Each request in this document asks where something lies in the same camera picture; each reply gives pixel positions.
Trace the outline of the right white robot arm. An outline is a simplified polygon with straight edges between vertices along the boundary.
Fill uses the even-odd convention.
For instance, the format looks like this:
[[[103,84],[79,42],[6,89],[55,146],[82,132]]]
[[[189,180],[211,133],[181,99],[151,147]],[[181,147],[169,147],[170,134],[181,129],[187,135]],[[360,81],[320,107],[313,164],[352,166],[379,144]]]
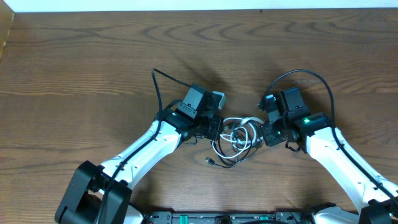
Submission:
[[[372,168],[323,113],[291,122],[278,118],[262,124],[261,131],[267,146],[298,144],[331,174],[357,210],[353,214],[324,203],[302,217],[303,223],[392,223],[397,216],[397,184]]]

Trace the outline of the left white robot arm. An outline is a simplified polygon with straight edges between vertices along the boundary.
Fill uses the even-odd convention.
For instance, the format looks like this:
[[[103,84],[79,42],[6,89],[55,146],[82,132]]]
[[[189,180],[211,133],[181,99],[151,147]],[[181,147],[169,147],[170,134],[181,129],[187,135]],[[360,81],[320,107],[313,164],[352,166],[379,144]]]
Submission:
[[[130,204],[137,183],[163,157],[192,136],[217,140],[223,118],[188,119],[180,110],[157,114],[147,132],[126,150],[96,166],[78,166],[55,212],[57,223],[141,223],[144,219]]]

